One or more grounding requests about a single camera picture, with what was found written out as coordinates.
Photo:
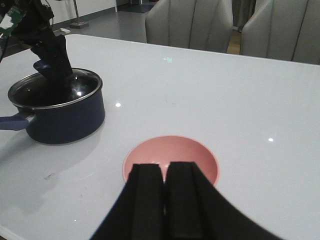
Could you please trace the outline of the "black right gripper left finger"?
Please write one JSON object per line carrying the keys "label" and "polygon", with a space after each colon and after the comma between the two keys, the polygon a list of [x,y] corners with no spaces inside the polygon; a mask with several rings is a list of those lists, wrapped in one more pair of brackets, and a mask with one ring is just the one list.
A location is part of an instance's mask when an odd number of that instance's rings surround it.
{"label": "black right gripper left finger", "polygon": [[92,240],[162,240],[164,183],[159,165],[134,164]]}

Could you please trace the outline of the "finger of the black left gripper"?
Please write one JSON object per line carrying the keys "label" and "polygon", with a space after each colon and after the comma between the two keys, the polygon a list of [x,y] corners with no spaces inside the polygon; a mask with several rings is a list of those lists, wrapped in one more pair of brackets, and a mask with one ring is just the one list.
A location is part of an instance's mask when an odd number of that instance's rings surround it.
{"label": "finger of the black left gripper", "polygon": [[33,64],[33,68],[51,85],[61,87],[63,85],[63,52],[61,49],[59,47],[32,47],[31,51],[39,58]]}
{"label": "finger of the black left gripper", "polygon": [[64,35],[53,36],[52,43],[48,47],[48,64],[57,78],[67,78],[73,73]]}

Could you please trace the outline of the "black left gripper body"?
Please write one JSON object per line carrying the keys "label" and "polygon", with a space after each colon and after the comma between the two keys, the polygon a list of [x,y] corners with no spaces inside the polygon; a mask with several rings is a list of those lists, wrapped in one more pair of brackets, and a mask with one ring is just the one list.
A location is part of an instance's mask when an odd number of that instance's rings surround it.
{"label": "black left gripper body", "polygon": [[54,13],[48,1],[11,0],[12,6],[22,12],[22,18],[11,36],[30,46],[53,47],[55,35],[50,25]]}

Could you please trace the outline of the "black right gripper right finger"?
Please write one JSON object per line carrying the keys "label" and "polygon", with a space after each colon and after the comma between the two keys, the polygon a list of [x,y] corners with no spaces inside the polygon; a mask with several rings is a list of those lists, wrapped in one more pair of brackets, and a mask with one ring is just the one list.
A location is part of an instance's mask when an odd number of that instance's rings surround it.
{"label": "black right gripper right finger", "polygon": [[165,180],[170,240],[277,240],[226,200],[194,162],[171,162]]}

